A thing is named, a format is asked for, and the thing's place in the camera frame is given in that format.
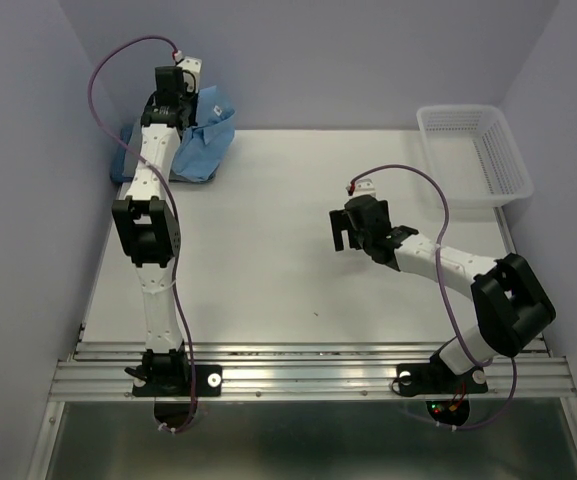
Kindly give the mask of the light blue long sleeve shirt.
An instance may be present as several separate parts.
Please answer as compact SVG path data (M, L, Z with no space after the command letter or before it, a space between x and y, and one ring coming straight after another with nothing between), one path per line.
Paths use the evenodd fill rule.
M236 109L217 86L203 88L198 97L196 125L183 133L170 178L207 183L217 173L235 137Z

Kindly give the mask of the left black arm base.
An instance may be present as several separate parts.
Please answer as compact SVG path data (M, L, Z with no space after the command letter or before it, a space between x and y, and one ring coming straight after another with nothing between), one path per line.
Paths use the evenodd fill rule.
M196 374L195 395L197 397L219 397L221 395L223 369L220 365L196 364L188 378L155 377L147 380L141 365L126 367L125 373L133 380L132 395L135 397L189 397L192 373Z

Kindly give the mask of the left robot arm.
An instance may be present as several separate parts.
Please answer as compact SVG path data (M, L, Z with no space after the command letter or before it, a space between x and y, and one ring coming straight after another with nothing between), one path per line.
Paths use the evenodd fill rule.
M179 66L155 69L156 88L140 119L133 180L112 205L123 252L136 269L143 295L145 352L139 366L126 369L143 396L178 394L191 380L173 295L181 231L166 188L182 134L195 119L198 94L186 81L194 77Z

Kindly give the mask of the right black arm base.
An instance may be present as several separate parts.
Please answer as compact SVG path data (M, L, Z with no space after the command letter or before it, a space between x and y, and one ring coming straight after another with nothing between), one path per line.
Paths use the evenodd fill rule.
M396 366L390 389L397 395L412 398L418 395L452 395L454 393L484 394L488 385L484 371L473 368L456 375L443 364L404 363Z

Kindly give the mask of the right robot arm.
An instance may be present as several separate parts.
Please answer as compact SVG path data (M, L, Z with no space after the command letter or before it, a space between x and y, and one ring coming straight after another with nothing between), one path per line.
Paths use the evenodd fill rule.
M431 384L450 390L464 373L493 357L516 356L556 318L555 307L528 261L515 253L495 259L442 247L418 230L390 222L388 202L361 195L329 212L334 248L361 250L397 272L437 282L472 301L476 325L455 335L428 366Z

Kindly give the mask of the folded grey shirt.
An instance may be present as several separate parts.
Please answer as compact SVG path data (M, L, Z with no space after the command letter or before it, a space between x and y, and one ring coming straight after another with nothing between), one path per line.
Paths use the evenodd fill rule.
M202 184L210 182L232 142L230 131L208 138L208 128L194 128L184 137L175 153L170 179L175 182ZM110 178L120 184L134 176L138 160L119 146L111 163Z

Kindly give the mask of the folded dark blue shirt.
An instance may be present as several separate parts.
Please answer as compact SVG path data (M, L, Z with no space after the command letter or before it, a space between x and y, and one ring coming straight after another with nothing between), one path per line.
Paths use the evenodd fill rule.
M120 140L132 149L137 149L141 142L141 127L138 122L124 125L119 132ZM118 145L110 166L110 178L116 184L129 182L134 177L138 160Z

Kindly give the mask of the white plastic basket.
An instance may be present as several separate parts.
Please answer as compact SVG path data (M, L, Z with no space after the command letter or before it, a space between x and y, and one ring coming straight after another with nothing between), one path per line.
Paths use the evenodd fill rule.
M491 105L435 105L416 113L430 175L452 208L499 208L534 193L505 116Z

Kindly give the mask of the aluminium mounting rail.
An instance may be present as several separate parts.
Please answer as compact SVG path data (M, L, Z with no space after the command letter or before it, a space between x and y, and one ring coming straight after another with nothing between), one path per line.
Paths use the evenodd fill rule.
M197 342L196 359L222 368L220 400L387 400L396 367L421 362L437 342L215 343ZM81 341L57 364L49 398L62 402L132 401L133 380L124 369L141 359L136 342ZM484 399L513 392L522 398L575 398L567 360L543 339L533 340L514 360L496 358L486 368Z

